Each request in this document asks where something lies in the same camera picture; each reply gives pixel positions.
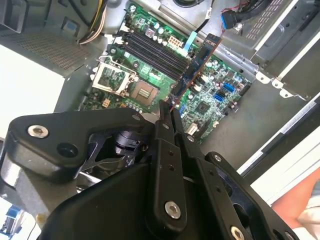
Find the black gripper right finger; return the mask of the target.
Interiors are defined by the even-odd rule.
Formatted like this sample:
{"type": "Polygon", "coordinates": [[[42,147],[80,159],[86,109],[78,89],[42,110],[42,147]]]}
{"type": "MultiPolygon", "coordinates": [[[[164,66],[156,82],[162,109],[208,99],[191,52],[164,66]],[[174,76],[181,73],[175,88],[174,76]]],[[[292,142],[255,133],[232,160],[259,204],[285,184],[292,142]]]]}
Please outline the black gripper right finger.
{"type": "Polygon", "coordinates": [[[297,240],[294,231],[215,151],[203,154],[174,110],[183,175],[194,181],[195,209],[214,240],[297,240]]]}

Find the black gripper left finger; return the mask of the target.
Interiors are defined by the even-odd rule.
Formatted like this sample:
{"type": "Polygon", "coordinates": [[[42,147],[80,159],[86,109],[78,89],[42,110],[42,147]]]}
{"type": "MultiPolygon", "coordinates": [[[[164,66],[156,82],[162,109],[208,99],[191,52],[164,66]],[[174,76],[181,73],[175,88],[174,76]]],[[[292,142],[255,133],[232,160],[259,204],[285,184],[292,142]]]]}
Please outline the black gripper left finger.
{"type": "Polygon", "coordinates": [[[32,214],[64,201],[137,164],[181,164],[174,111],[159,102],[159,119],[131,108],[21,116],[8,128],[2,180],[32,214]]]}

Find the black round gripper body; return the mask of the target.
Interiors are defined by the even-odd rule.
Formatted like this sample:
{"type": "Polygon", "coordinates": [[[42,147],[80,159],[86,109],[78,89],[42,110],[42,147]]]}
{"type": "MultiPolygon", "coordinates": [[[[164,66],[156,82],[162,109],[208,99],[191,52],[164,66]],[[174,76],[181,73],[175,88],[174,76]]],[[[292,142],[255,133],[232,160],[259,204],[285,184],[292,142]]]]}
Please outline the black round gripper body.
{"type": "Polygon", "coordinates": [[[180,163],[135,164],[61,203],[42,240],[223,240],[180,163]]]}

